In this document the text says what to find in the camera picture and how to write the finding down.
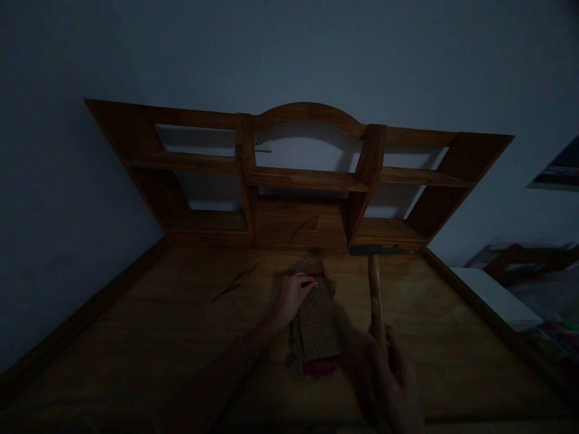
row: wood piece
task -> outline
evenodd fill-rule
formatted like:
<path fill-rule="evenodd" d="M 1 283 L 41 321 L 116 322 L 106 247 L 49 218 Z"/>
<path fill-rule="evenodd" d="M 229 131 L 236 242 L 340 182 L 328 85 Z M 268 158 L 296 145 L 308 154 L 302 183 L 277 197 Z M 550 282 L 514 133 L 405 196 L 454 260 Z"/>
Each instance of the wood piece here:
<path fill-rule="evenodd" d="M 409 225 L 430 242 L 512 140 L 501 134 L 457 133 L 437 171 L 471 181 L 471 188 L 426 187 L 408 215 Z"/>
<path fill-rule="evenodd" d="M 132 173 L 143 199 L 161 227 L 170 226 L 177 217 L 189 212 L 189 204 L 175 172 L 133 168 Z"/>
<path fill-rule="evenodd" d="M 147 107 L 147 113 L 153 123 L 160 125 L 213 128 L 216 130 L 235 129 L 234 113 L 206 112 L 202 110 L 185 110 L 182 108 L 151 106 Z"/>
<path fill-rule="evenodd" d="M 471 187 L 472 182 L 427 169 L 383 167 L 378 182 L 442 187 Z"/>
<path fill-rule="evenodd" d="M 162 152 L 129 161 L 131 167 L 210 173 L 237 173 L 234 157 Z"/>
<path fill-rule="evenodd" d="M 510 245 L 497 258 L 484 267 L 485 272 L 504 286 L 510 286 L 520 277 L 521 271 L 509 270 L 514 264 L 538 264 L 540 269 L 525 270 L 527 277 L 546 272 L 561 271 L 579 260 L 579 246 L 575 248 L 525 248 L 519 244 Z"/>
<path fill-rule="evenodd" d="M 345 218 L 340 200 L 260 196 L 256 247 L 345 251 Z M 315 226 L 300 228 L 313 219 Z"/>
<path fill-rule="evenodd" d="M 138 390 L 153 407 L 251 330 L 275 300 L 301 251 L 176 246 L 68 347 L 14 405 L 54 397 Z M 367 258 L 331 253 L 326 275 L 352 325 L 370 322 Z M 427 420 L 476 421 L 569 417 L 560 402 L 472 309 L 418 255 L 380 257 L 384 315 L 416 366 Z M 227 301 L 210 301 L 241 271 L 259 265 Z M 223 415 L 242 424 L 363 424 L 352 387 L 339 368 L 317 382 L 298 382 L 285 365 L 288 329 L 269 346 Z M 32 414 L 37 429 L 77 408 Z"/>
<path fill-rule="evenodd" d="M 253 186 L 366 192 L 368 187 L 347 172 L 258 167 L 247 177 Z"/>
<path fill-rule="evenodd" d="M 5 408 L 80 334 L 169 250 L 163 238 L 93 295 L 76 312 L 42 339 L 0 376 L 0 409 Z"/>
<path fill-rule="evenodd" d="M 95 99 L 84 101 L 121 161 L 163 151 L 146 106 Z"/>
<path fill-rule="evenodd" d="M 238 158 L 241 157 L 243 175 L 247 178 L 255 172 L 256 167 L 251 115 L 237 113 L 236 125 L 235 146 L 241 147 Z"/>
<path fill-rule="evenodd" d="M 575 412 L 579 410 L 579 389 L 566 371 L 551 365 L 542 354 L 532 348 L 430 249 L 425 248 L 422 256 L 522 362 L 544 379 L 549 387 L 556 390 L 571 409 Z"/>
<path fill-rule="evenodd" d="M 426 187 L 406 221 L 430 241 L 463 202 L 470 189 L 460 187 Z"/>
<path fill-rule="evenodd" d="M 368 125 L 362 137 L 364 144 L 356 166 L 356 177 L 368 186 L 368 191 L 348 194 L 348 246 L 355 242 L 356 233 L 382 171 L 386 129 L 385 125 Z"/>
<path fill-rule="evenodd" d="M 359 139 L 366 125 L 360 124 L 346 112 L 316 102 L 293 102 L 271 108 L 253 117 L 253 130 L 263 131 L 284 122 L 314 121 L 333 125 Z"/>
<path fill-rule="evenodd" d="M 503 134 L 458 133 L 437 171 L 477 183 L 513 139 Z"/>
<path fill-rule="evenodd" d="M 189 210 L 173 220 L 169 232 L 248 235 L 243 213 L 236 211 Z"/>
<path fill-rule="evenodd" d="M 244 152 L 244 147 L 241 144 L 235 146 L 237 173 L 239 176 L 239 185 L 241 187 L 241 197 L 243 199 L 243 209 L 245 213 L 245 225 L 247 226 L 252 244 L 255 244 L 256 228 L 258 225 L 259 188 L 247 185 L 246 177 L 248 175 L 243 167 Z"/>
<path fill-rule="evenodd" d="M 396 145 L 448 146 L 457 134 L 450 131 L 415 130 L 413 128 L 388 127 L 386 142 Z"/>

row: wooden bed panel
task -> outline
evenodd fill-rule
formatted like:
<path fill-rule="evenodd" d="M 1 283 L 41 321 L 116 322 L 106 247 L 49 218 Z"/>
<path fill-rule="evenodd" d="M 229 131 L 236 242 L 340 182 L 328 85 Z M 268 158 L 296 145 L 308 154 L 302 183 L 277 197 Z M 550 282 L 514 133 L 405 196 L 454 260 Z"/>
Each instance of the wooden bed panel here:
<path fill-rule="evenodd" d="M 248 331 L 274 300 L 300 252 L 174 247 L 106 310 L 16 400 L 135 389 L 159 404 L 182 379 Z M 232 276 L 257 267 L 236 291 L 211 303 Z M 351 322 L 370 322 L 367 261 L 324 258 L 336 301 Z M 415 360 L 427 420 L 551 418 L 568 414 L 493 330 L 420 257 L 382 257 L 384 315 Z M 285 367 L 288 331 L 262 358 L 225 421 L 228 424 L 359 424 L 349 382 L 338 370 L 317 382 Z M 43 420 L 61 418 L 45 412 Z"/>

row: wooden bed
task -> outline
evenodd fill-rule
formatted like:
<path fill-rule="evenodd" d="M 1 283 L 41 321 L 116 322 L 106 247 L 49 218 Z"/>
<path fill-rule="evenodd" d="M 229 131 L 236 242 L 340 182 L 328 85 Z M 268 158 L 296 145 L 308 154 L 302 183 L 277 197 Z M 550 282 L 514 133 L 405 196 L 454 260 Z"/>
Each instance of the wooden bed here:
<path fill-rule="evenodd" d="M 573 425 L 567 406 L 576 408 L 576 390 L 426 247 L 513 136 L 366 125 L 311 102 L 259 115 L 87 105 L 165 238 L 3 373 L 2 407 L 119 389 L 136 391 L 155 407 L 249 330 L 288 267 L 312 254 L 337 282 L 337 303 L 353 325 L 366 329 L 367 260 L 348 256 L 347 248 L 383 244 L 409 252 L 381 258 L 384 316 L 417 364 L 430 431 L 543 432 Z M 294 121 L 322 122 L 356 141 L 355 172 L 258 166 L 254 133 Z M 167 151 L 158 125 L 234 131 L 235 156 Z M 446 152 L 435 169 L 384 166 L 386 150 L 397 145 Z M 191 210 L 179 171 L 236 174 L 243 212 Z M 406 219 L 367 218 L 380 183 L 425 188 Z M 331 190 L 346 199 L 271 197 L 261 187 Z M 211 303 L 256 262 L 241 288 Z M 294 380 L 284 364 L 288 353 L 286 332 L 234 398 L 224 427 L 364 426 L 341 370 L 316 382 Z M 54 427 L 78 414 L 74 407 L 37 410 L 15 423 Z"/>
<path fill-rule="evenodd" d="M 249 330 L 267 311 L 287 268 L 308 255 L 171 246 L 163 240 L 49 336 L 36 358 L 12 371 L 12 378 L 4 375 L 2 397 L 8 399 L 10 385 L 12 407 L 123 389 L 138 391 L 156 406 Z M 353 325 L 366 329 L 366 259 L 332 253 L 323 261 L 337 282 L 337 303 Z M 436 261 L 426 251 L 382 257 L 380 264 L 384 315 L 417 365 L 429 431 L 574 426 L 563 402 L 497 337 L 492 322 L 489 327 L 462 299 L 461 289 L 444 278 L 448 269 L 437 269 Z M 239 289 L 211 303 L 232 277 L 255 263 Z M 295 380 L 285 366 L 289 351 L 286 331 L 234 399 L 224 426 L 363 426 L 342 371 L 316 382 Z M 76 412 L 45 410 L 21 423 L 51 427 Z"/>

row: white wall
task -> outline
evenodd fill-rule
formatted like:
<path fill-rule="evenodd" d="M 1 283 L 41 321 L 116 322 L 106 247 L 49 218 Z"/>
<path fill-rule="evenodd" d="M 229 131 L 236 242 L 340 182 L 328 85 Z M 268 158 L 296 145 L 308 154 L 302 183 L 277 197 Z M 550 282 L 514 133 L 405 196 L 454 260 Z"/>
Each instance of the white wall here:
<path fill-rule="evenodd" d="M 579 133 L 574 1 L 2 8 L 2 329 L 23 342 L 10 354 L 3 346 L 2 360 L 160 235 L 82 98 L 254 114 L 315 101 L 365 123 L 514 134 L 431 248 L 462 265 L 500 239 L 579 238 L 576 193 L 525 188 Z M 18 318 L 6 313 L 14 305 Z"/>
<path fill-rule="evenodd" d="M 119 16 L 1 8 L 0 372 L 162 237 L 83 102 L 143 98 Z"/>

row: person's right hand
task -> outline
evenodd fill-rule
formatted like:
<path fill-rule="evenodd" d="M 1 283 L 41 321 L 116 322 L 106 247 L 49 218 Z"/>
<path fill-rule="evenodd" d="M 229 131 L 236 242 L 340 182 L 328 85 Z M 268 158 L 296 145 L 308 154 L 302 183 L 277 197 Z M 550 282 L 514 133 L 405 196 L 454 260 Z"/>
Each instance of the person's right hand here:
<path fill-rule="evenodd" d="M 388 421 L 394 434 L 424 434 L 416 369 L 394 331 L 387 328 L 386 334 L 388 348 L 381 348 L 376 341 L 368 348 L 377 416 Z"/>

